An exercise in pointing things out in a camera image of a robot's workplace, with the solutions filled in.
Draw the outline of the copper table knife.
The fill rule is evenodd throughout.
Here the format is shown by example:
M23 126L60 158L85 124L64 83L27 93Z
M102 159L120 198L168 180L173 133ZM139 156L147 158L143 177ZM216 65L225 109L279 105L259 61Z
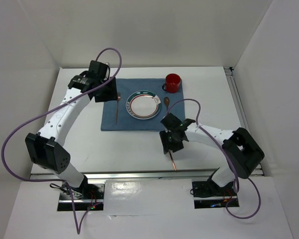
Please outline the copper table knife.
M169 156L170 156L171 163L172 163L172 166L173 166L174 171L177 171L177 168L176 168L176 165L175 165L175 162L174 162L174 159L173 159L173 156L172 156L172 153L171 153L170 150L168 151L168 154L169 154Z

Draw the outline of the red mug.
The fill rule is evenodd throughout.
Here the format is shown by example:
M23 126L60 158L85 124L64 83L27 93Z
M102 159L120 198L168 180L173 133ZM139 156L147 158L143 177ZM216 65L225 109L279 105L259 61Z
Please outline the red mug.
M168 93L174 94L178 92L180 84L181 77L178 74L171 73L166 76L162 89Z

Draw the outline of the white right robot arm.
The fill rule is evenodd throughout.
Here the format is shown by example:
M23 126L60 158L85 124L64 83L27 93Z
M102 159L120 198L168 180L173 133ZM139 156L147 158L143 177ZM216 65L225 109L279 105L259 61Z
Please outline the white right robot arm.
M248 179L264 159L265 154L245 128L224 130L199 124L193 119L181 121L168 113L161 124L164 130L159 136L164 154L184 148L184 142L198 142L219 149L225 156L226 166L216 169L192 193L196 197L219 196L223 192L239 189L238 180Z

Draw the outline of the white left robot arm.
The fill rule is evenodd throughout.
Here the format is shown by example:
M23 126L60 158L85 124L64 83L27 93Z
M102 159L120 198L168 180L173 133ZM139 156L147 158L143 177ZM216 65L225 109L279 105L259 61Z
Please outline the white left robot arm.
M91 100L106 102L118 98L116 81L109 78L109 64L92 60L87 71L71 79L61 108L36 134L29 133L25 138L32 163L66 181L71 194L78 199L84 198L93 187L71 164L70 153L63 145L75 120Z

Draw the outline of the blue cloth placemat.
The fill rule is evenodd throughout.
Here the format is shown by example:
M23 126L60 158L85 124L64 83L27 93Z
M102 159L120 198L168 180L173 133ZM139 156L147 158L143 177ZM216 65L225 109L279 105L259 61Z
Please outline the blue cloth placemat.
M162 89L164 78L117 79L121 99L105 102L101 131L162 131L161 124L169 98L170 106L184 99L182 86L171 94Z

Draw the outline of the white plate green red rim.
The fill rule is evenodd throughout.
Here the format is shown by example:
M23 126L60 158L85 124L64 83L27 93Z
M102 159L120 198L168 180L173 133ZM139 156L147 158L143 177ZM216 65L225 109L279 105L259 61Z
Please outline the white plate green red rim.
M126 110L138 120L154 118L160 112L162 103L158 95L150 91L137 91L126 100Z

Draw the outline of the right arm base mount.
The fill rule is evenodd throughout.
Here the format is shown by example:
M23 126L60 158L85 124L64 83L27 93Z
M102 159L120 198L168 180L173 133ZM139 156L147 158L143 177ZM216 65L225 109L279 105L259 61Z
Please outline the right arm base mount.
M233 190L233 182L219 187L211 179L194 179L189 193L193 196L195 209L216 209L239 207L237 193Z

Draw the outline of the dark wooden spoon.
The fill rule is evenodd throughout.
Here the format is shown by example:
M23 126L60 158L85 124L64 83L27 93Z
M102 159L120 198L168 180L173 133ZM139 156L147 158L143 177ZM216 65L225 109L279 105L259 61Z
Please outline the dark wooden spoon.
M166 110L168 110L168 108L169 108L169 104L170 104L169 97L165 97L165 98L163 99L163 102L164 102L164 104L165 104L165 106L166 106Z

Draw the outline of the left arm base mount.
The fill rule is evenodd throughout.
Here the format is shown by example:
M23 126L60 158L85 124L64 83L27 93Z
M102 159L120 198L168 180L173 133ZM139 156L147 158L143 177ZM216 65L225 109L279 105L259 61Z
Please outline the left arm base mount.
M90 208L91 211L102 211L104 209L105 181L90 180L89 184L94 185L94 188L85 195L72 190L76 211L82 212L86 211L88 208ZM72 211L72 200L66 185L62 183L59 186L57 184L50 183L49 187L59 191L57 211Z

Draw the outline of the copper fork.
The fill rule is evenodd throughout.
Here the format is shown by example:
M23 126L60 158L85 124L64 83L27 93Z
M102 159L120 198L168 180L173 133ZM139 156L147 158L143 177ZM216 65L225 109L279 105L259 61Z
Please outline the copper fork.
M121 99L121 93L118 92L118 97L117 97L117 104L116 104L116 115L115 115L115 124L117 124L117 121L118 121L118 111L119 111L119 101Z

